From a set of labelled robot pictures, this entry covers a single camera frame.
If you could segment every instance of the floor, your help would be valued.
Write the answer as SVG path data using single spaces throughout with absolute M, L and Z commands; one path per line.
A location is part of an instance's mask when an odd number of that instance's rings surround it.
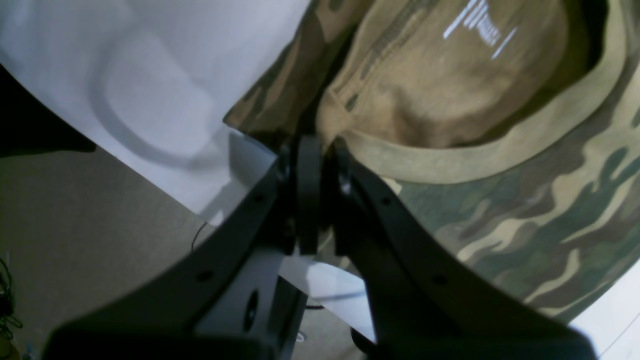
M 202 224 L 100 148 L 0 159 L 0 257 L 24 323 L 15 331 L 18 350 L 42 351 L 56 326 L 187 256 Z M 326 310 L 307 311 L 301 332 L 293 359 L 363 358 L 349 327 Z

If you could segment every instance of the tan fabric lining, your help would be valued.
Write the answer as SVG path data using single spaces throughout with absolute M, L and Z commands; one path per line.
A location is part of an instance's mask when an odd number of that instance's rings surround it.
M 602 59 L 589 74 L 495 142 L 477 147 L 423 149 L 392 144 L 352 129 L 345 130 L 353 119 L 337 104 L 331 90 L 325 94 L 318 114 L 322 139 L 326 144 L 340 134 L 359 161 L 377 174 L 392 179 L 453 184 L 497 174 L 558 141 L 591 115 L 611 92 L 626 57 L 619 0 L 609 1 L 604 42 Z M 335 83 L 341 83 L 340 76 Z M 327 119 L 325 115 L 331 116 L 332 120 L 323 122 Z

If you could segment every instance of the black mount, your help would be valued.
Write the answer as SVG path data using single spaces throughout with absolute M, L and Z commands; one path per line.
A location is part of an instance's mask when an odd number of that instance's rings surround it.
M 380 359 L 595 359 L 589 341 L 457 262 L 340 138 L 286 144 L 192 255 L 58 329 L 45 359 L 287 359 L 306 296 L 278 277 L 333 228 L 367 287 Z

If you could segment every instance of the mounting hole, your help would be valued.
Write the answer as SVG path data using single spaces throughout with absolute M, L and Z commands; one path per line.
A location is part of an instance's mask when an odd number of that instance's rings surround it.
M 431 280 L 433 280 L 433 282 L 435 282 L 438 285 L 446 285 L 447 283 L 449 283 L 449 280 L 447 279 L 446 276 L 442 275 L 442 274 L 436 274 L 434 275 Z
M 204 270 L 203 272 L 200 272 L 198 275 L 196 275 L 196 280 L 198 282 L 205 282 L 205 281 L 211 280 L 212 277 L 213 277 L 213 271 Z
M 258 311 L 258 290 L 254 290 L 246 303 L 246 311 L 244 312 L 244 331 L 248 332 L 253 326 L 255 316 Z

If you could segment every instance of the camouflage fabric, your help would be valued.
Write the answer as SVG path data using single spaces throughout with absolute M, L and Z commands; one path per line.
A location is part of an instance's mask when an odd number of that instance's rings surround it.
M 394 4 L 410 6 L 404 13 L 396 8 L 382 16 L 376 6 L 384 3 L 392 10 Z M 463 264 L 524 304 L 569 322 L 640 258 L 640 4 L 606 1 L 608 11 L 599 14 L 606 16 L 603 48 L 596 54 L 595 67 L 557 88 L 549 96 L 552 99 L 541 101 L 495 141 L 425 149 L 348 126 L 327 136 L 322 123 L 353 121 L 353 110 L 362 100 L 340 93 L 348 88 L 345 74 L 359 69 L 354 59 L 365 58 L 370 51 L 386 54 L 386 48 L 358 48 L 363 37 L 375 41 L 389 28 L 366 32 L 367 21 L 382 16 L 387 24 L 398 18 L 411 24 L 411 15 L 429 11 L 426 5 L 431 3 L 378 0 L 371 7 L 367 4 L 369 13 L 361 20 L 343 69 L 324 91 L 318 109 L 319 133 L 326 143 L 333 136 L 343 136 L 356 158 L 386 180 L 424 228 Z M 318 6 L 320 2 L 312 5 L 301 30 Z M 348 26 L 361 17 L 361 13 L 351 17 Z M 325 63 L 316 66 L 328 68 Z M 296 97 L 283 95 L 281 100 L 274 95 L 267 102 L 264 99 L 276 87 L 269 85 L 278 74 L 274 71 L 238 102 L 227 124 L 250 135 L 256 133 L 254 129 L 273 135 L 295 128 L 301 109 L 320 91 L 322 81 L 306 83 L 311 84 L 307 88 L 303 81 L 285 77 L 287 86 L 300 90 L 294 91 Z M 368 83 L 364 88 L 372 87 Z M 263 100 L 256 107 L 258 96 Z M 323 236 L 320 249 L 318 259 L 357 274 L 348 259 L 332 255 L 330 234 Z
M 224 123 L 277 151 L 321 91 L 330 65 L 371 1 L 313 0 L 293 41 Z

